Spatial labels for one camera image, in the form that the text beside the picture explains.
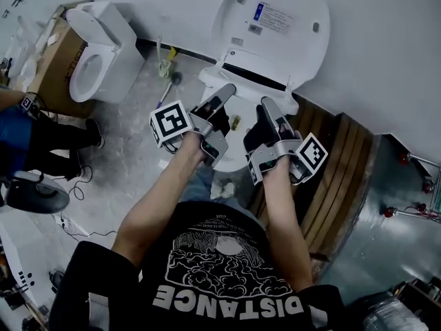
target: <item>toilet seat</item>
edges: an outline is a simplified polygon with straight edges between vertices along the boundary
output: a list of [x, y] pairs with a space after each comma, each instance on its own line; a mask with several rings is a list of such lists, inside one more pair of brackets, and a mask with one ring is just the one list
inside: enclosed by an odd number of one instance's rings
[[74, 101], [80, 103], [92, 98], [103, 82], [115, 55], [115, 51], [108, 46], [89, 44], [70, 79], [69, 91]]
[[[203, 101], [233, 83], [236, 97], [225, 104], [229, 116], [252, 122], [262, 97], [271, 97], [285, 114], [296, 114], [298, 104], [291, 93], [316, 76], [329, 31], [325, 0], [223, 0], [212, 28], [218, 61], [199, 74], [207, 86]], [[252, 126], [239, 124], [235, 133], [227, 134], [229, 149], [216, 170], [233, 172], [247, 165], [243, 143], [237, 139]]]

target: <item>gray tiled floor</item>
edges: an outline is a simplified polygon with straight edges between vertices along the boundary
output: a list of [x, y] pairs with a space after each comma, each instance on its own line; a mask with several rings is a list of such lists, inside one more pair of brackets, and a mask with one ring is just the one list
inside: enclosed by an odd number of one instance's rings
[[[63, 217], [68, 219], [65, 228], [71, 233], [106, 233], [117, 230], [129, 209], [148, 191], [172, 158], [164, 149], [156, 147], [148, 126], [150, 112], [161, 98], [167, 81], [158, 77], [158, 61], [152, 49], [146, 48], [144, 54], [147, 61], [126, 99], [116, 105], [96, 105], [93, 117], [101, 124], [106, 142], [102, 149], [88, 148], [80, 151], [83, 164], [93, 168], [93, 179], [90, 183], [79, 184], [84, 192], [84, 200], [79, 201], [73, 193], [70, 194], [71, 202], [64, 210]], [[179, 86], [172, 87], [165, 102], [180, 99], [186, 108], [192, 108], [201, 100], [205, 87], [197, 76], [202, 68], [210, 64], [185, 55], [178, 55], [176, 61], [177, 70], [182, 72], [183, 79]], [[63, 121], [82, 125], [78, 119]], [[69, 190], [75, 181], [62, 181], [60, 184]], [[76, 241], [50, 215], [29, 216], [54, 250], [51, 268], [65, 268]], [[75, 237], [110, 247], [115, 234], [106, 237]]]

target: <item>toilet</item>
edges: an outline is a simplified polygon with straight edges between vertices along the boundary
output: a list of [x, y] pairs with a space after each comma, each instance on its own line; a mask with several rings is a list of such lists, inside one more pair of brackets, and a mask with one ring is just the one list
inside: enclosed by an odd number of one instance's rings
[[202, 101], [226, 83], [237, 89], [225, 104], [234, 123], [226, 136], [229, 148], [215, 170], [247, 165], [243, 138], [256, 123], [262, 97], [271, 97], [285, 114], [297, 113], [291, 93], [316, 76], [329, 30], [325, 0], [223, 0], [212, 26], [218, 59], [199, 74], [206, 86]]
[[88, 43], [70, 79], [72, 99], [124, 100], [145, 61], [129, 23], [106, 1], [82, 3], [68, 10], [66, 19]]

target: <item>black t-shirt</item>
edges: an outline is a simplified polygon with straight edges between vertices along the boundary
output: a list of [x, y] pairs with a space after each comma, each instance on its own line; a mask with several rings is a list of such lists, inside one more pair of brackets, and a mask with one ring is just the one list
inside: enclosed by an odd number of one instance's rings
[[[108, 250], [99, 256], [89, 263], [102, 270], [118, 268], [119, 279], [137, 279], [136, 270], [125, 258]], [[198, 328], [235, 324], [341, 329], [344, 309], [338, 289], [322, 285], [296, 294], [273, 268], [264, 230], [225, 205], [178, 204], [164, 233], [149, 249], [142, 272], [136, 303], [128, 301], [133, 301], [133, 295], [122, 295], [134, 289], [133, 285], [119, 290], [112, 287], [118, 302], [111, 303], [110, 297], [111, 322], [123, 325], [131, 312], [136, 315], [129, 318], [138, 319], [138, 330], [164, 322]]]

